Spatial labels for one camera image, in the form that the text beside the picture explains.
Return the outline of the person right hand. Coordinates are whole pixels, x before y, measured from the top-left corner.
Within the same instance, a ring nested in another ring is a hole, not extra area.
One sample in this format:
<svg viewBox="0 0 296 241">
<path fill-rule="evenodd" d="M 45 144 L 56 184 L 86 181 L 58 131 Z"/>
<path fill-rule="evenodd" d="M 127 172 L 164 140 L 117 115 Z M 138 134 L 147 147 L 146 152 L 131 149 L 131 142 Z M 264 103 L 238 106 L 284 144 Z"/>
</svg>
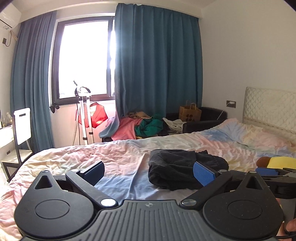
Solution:
<svg viewBox="0 0 296 241">
<path fill-rule="evenodd" d="M 295 198 L 294 199 L 276 199 L 280 204 L 283 215 L 284 221 L 281 224 L 281 227 L 277 233 L 278 237 L 286 237 L 289 235 L 295 234 Z M 278 238 L 278 240 L 294 240 L 295 237 L 290 238 Z"/>
</svg>

